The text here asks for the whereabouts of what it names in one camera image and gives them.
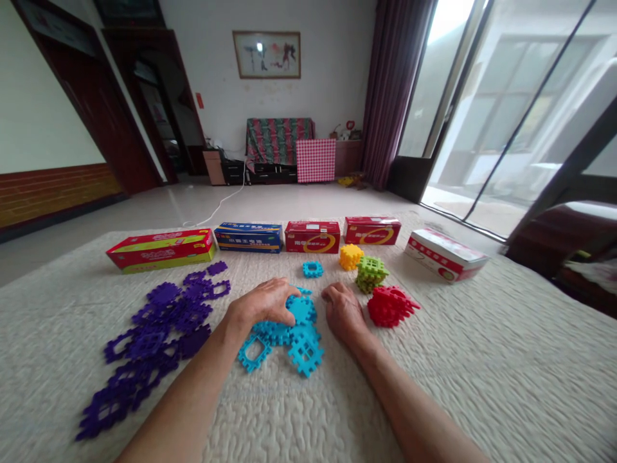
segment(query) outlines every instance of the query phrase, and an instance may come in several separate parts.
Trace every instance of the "curtain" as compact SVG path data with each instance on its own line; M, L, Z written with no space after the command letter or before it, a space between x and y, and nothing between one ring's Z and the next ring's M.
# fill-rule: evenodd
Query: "curtain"
M377 190L388 181L437 0L379 0L362 124L362 168Z

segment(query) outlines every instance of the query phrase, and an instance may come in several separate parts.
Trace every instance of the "red box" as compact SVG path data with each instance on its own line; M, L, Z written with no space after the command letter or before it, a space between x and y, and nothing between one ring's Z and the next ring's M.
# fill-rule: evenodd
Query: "red box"
M212 230L205 228L129 237L107 255L122 273L139 273L210 262L216 251Z
M340 243L338 222L290 222L285 229L288 252L338 254Z
M347 244L387 244L397 242L400 222L394 217L345 217L343 235Z
M405 253L448 283L476 276L488 262L487 255L432 228L412 231Z

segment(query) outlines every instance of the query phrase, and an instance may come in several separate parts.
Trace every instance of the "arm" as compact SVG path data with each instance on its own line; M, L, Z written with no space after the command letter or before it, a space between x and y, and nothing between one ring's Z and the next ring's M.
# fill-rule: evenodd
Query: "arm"
M386 411L407 461L486 462L452 419L400 368L375 337L352 291L342 283L322 293L332 332L359 362Z
M116 463L200 462L219 395L253 325L296 323L285 308L300 292L286 278L260 284L235 300L210 339L178 375Z

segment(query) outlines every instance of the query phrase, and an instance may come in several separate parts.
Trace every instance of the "cardboard box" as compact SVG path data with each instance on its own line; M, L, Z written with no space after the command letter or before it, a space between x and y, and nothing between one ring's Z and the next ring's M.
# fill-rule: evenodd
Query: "cardboard box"
M340 243L338 222L289 222L285 229L288 252L338 254Z
M129 237L107 255L122 273L139 273L211 262L216 252L212 230L206 228Z
M488 262L485 254L432 228L413 231L405 253L448 283L474 277Z
M397 242L400 222L394 217L345 217L343 235L347 244L386 244Z
M214 231L222 251L281 252L283 227L279 224L223 222Z

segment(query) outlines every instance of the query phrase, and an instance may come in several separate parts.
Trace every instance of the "white box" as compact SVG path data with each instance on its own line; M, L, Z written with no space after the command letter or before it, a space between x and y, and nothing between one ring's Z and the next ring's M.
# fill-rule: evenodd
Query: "white box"
M488 262L487 255L432 228L412 231L405 254L448 283L474 277Z

